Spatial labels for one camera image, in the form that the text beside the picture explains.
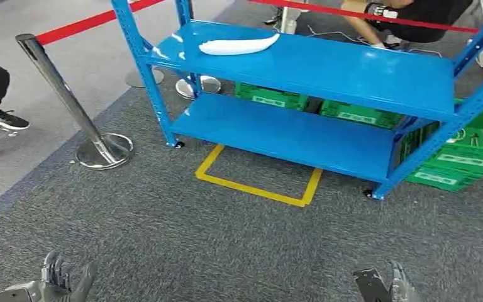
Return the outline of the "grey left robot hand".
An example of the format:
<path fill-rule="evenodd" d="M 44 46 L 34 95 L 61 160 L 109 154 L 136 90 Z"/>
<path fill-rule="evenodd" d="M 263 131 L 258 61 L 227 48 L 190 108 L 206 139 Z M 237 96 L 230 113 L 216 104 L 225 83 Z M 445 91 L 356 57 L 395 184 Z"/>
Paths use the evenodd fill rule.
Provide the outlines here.
<path fill-rule="evenodd" d="M 82 269 L 82 275 L 76 288 L 72 290 L 68 274 L 62 274 L 63 257 L 60 252 L 50 251 L 44 259 L 41 269 L 41 281 L 38 288 L 40 301 L 86 301 L 97 276 L 97 263 L 91 261 Z"/>

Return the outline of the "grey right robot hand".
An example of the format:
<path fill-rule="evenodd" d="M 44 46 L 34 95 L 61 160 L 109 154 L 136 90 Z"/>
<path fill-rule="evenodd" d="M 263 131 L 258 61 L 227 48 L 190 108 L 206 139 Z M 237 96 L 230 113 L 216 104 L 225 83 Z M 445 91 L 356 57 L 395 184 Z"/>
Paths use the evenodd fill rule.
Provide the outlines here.
<path fill-rule="evenodd" d="M 420 302 L 421 298 L 411 284 L 403 265 L 400 262 L 390 261 L 392 281 L 389 288 L 393 302 Z"/>

